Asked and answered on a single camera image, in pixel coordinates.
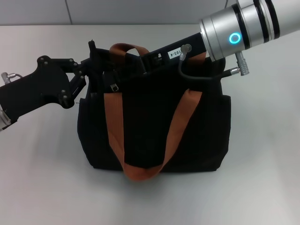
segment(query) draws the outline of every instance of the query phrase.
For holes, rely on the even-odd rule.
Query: black fabric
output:
[[[107,52],[97,50],[101,58]],[[126,63],[135,56],[126,55]],[[185,73],[216,76],[223,72],[225,60],[206,60],[199,67],[184,66]],[[109,146],[104,88],[101,79],[93,85],[90,79],[86,99],[81,99],[78,134],[89,163],[99,169],[122,170]],[[132,166],[150,168],[162,164],[166,137],[175,109],[186,89],[202,91],[202,98],[172,159],[162,172],[215,171],[228,152],[231,102],[222,94],[221,82],[187,83],[177,68],[161,71],[151,77],[135,79],[123,85],[123,119],[125,162]]]

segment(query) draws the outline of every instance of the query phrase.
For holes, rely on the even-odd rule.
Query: blue led ring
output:
[[[241,39],[242,39],[241,34],[239,34],[239,33],[233,33],[233,34],[230,35],[230,37],[229,37],[229,42],[230,42],[231,44],[233,44],[233,45],[236,45],[236,44],[238,44],[238,43],[241,41]]]

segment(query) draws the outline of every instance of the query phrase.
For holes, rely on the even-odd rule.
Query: black bag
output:
[[[157,172],[206,172],[220,167],[228,152],[231,120],[231,100],[222,94],[220,79],[189,83],[180,77],[174,66],[143,79],[128,79],[119,92],[114,93],[116,90],[106,85],[105,76],[118,67],[112,51],[96,49],[93,41],[89,45],[90,83],[86,98],[80,100],[78,135],[94,168],[125,171],[125,164],[129,167],[126,173],[129,178],[145,180]],[[125,65],[135,65],[138,56],[119,50],[124,52],[121,57]],[[183,71],[189,75],[214,77],[224,68],[225,59],[211,62],[207,58],[202,65],[184,65]],[[176,152],[164,163],[170,124],[187,90],[201,92],[201,100],[181,140],[174,140],[179,143]],[[107,94],[121,96],[123,143],[119,144],[125,152],[123,159],[110,145],[108,115],[105,116]],[[159,169],[148,173],[153,168]]]

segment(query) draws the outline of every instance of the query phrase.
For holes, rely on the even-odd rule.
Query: metal buckle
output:
[[[3,128],[11,125],[10,118],[5,114],[3,111],[1,105],[0,105],[0,131],[3,130]]]
[[[113,92],[117,92],[119,90],[118,85],[116,85],[115,83],[111,85],[111,89]]]

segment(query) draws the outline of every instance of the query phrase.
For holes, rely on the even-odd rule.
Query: white surface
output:
[[[70,24],[64,0],[0,0],[0,25]]]
[[[0,27],[0,70],[32,73],[41,55],[89,55],[88,41],[158,49],[197,25]],[[78,106],[47,105],[0,133],[1,225],[298,225],[300,33],[245,52],[251,74],[227,78],[229,153],[216,172],[133,183],[94,170],[76,133]],[[227,67],[235,66],[235,58]]]
[[[199,23],[226,0],[67,0],[73,24]]]

